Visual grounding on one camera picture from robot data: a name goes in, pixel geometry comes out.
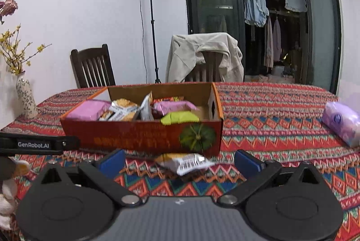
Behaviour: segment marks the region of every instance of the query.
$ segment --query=white floral vase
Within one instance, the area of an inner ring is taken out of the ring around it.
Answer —
[[[37,116],[37,106],[35,104],[34,96],[30,88],[30,82],[25,77],[25,71],[17,76],[16,92],[19,96],[19,101],[23,106],[23,115],[25,118],[32,119]]]

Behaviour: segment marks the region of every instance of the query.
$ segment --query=beige jacket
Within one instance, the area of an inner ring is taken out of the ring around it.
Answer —
[[[205,64],[204,51],[222,53],[221,81],[242,82],[244,68],[238,41],[227,33],[173,35],[166,67],[166,82],[183,82],[196,64]]]

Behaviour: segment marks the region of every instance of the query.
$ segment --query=pumpkin image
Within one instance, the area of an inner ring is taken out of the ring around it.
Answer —
[[[184,127],[179,136],[181,146],[196,153],[211,148],[215,140],[215,130],[201,123],[194,123]]]

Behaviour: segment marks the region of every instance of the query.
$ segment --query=table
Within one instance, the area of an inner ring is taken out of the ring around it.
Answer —
[[[344,222],[337,240],[360,236],[360,156],[323,126],[320,118],[326,102],[337,98],[318,87],[296,84],[217,83],[224,111],[221,153],[216,165],[205,173],[180,179],[155,165],[152,155],[127,151],[126,167],[115,181],[140,197],[148,195],[219,197],[245,179],[233,166],[233,154],[244,149],[261,160],[275,159],[284,166],[311,161],[323,173],[329,188],[344,209]],[[69,90],[42,102],[34,119],[19,117],[1,131],[26,134],[63,135],[59,116],[83,101],[97,88]],[[18,198],[22,199],[41,168],[50,159],[63,166],[84,159],[101,158],[101,153],[67,151],[62,156],[17,158],[31,163],[31,171],[18,177]],[[22,240],[16,222],[9,237]]]

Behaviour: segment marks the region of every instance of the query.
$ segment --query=chair backrest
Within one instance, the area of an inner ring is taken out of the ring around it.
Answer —
[[[101,48],[72,50],[71,61],[80,88],[115,85],[107,44]]]
[[[221,81],[219,65],[223,58],[221,53],[202,52],[205,64],[197,64],[195,68],[185,77],[185,81]]]

